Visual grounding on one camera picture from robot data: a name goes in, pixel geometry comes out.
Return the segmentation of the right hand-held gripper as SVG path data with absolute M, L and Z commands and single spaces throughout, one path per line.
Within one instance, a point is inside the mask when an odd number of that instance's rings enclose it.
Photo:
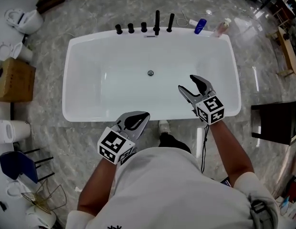
M 224 118 L 224 105 L 215 93 L 212 84 L 198 75 L 192 74 L 190 78 L 196 84 L 199 94 L 194 95 L 181 85 L 178 86 L 178 90 L 188 103 L 196 103 L 194 110 L 197 117 L 208 125 L 222 120 Z

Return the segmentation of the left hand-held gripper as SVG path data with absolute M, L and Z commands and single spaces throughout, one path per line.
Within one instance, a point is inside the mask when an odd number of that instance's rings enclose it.
M 149 113 L 133 111 L 122 114 L 107 127 L 97 142 L 99 155 L 110 163 L 121 165 L 131 156 L 138 140 L 149 122 Z

